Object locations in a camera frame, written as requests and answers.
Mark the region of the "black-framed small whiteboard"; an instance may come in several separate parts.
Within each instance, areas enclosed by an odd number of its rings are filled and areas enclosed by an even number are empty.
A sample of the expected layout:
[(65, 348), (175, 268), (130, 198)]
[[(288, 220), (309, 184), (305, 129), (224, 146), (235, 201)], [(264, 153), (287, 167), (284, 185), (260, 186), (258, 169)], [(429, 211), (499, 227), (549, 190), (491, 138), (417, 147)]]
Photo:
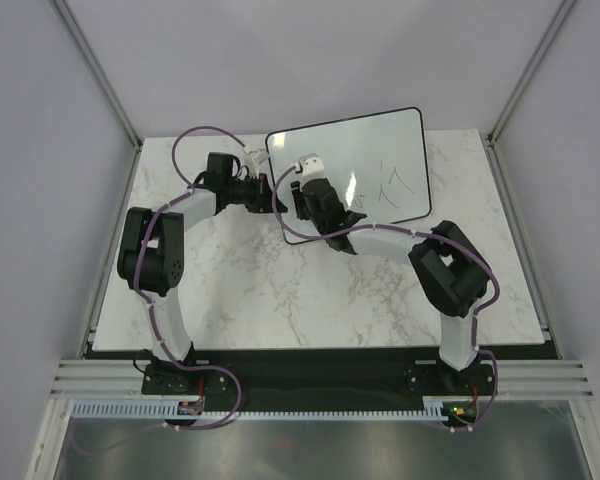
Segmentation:
[(279, 130), (265, 138), (271, 179), (299, 161), (318, 159), (346, 211), (398, 224), (432, 211), (421, 111), (392, 111)]

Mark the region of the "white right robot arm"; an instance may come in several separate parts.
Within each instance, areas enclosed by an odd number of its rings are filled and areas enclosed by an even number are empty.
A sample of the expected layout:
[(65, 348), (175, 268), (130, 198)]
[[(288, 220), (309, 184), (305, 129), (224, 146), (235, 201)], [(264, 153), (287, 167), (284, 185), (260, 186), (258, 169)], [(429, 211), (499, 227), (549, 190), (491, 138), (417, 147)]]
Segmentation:
[(413, 268), (424, 294), (440, 314), (439, 386), (460, 394), (471, 386), (470, 367), (478, 357), (477, 313), (495, 277), (464, 232), (443, 221), (430, 231), (393, 224), (362, 222), (366, 216), (347, 210), (325, 178), (291, 183), (297, 217), (311, 222), (335, 251), (371, 255)]

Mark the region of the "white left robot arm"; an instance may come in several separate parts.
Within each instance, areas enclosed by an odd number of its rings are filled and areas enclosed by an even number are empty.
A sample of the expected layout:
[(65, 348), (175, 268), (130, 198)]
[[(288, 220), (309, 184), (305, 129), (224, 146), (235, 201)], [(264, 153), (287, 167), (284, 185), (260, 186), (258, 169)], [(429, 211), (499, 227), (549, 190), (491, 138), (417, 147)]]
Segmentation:
[(206, 169), (185, 191), (151, 209), (131, 207), (123, 225), (117, 259), (118, 276), (143, 302), (152, 336), (152, 354), (171, 362), (164, 382), (178, 394), (198, 385), (197, 367), (185, 360), (194, 352), (186, 332), (179, 300), (185, 273), (185, 234), (231, 205), (252, 214), (271, 214), (287, 208), (273, 198), (265, 173), (243, 175), (240, 160), (231, 154), (211, 153)]

